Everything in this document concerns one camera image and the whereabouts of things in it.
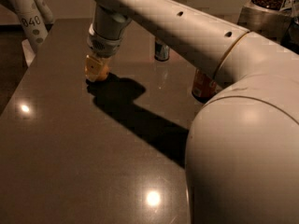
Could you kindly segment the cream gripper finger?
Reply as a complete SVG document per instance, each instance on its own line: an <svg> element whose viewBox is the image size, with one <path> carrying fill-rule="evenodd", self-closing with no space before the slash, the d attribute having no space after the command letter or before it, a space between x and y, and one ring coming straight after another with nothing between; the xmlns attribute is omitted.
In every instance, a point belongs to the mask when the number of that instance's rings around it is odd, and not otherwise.
<svg viewBox="0 0 299 224"><path fill-rule="evenodd" d="M109 64L110 59L109 58L101 58L101 57L94 57L92 55L88 55L85 60L85 76L86 78L91 82L97 82L94 81L94 75L95 71L104 65Z"/></svg>

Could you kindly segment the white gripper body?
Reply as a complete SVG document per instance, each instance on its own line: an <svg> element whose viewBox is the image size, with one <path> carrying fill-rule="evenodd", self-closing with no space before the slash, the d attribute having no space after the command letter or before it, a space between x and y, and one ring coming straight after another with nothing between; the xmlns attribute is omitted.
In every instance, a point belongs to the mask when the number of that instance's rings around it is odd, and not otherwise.
<svg viewBox="0 0 299 224"><path fill-rule="evenodd" d="M118 12L97 6L87 38L92 52L102 58L115 55L121 45L124 31L131 21Z"/></svg>

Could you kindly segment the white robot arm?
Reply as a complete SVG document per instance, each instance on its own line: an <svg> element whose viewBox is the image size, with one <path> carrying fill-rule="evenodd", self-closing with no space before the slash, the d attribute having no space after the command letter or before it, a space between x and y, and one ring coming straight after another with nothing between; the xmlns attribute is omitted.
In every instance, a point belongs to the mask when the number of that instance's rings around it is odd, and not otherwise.
<svg viewBox="0 0 299 224"><path fill-rule="evenodd" d="M186 144L191 224L299 224L297 54L172 0L94 1L98 55L134 20L222 88Z"/></svg>

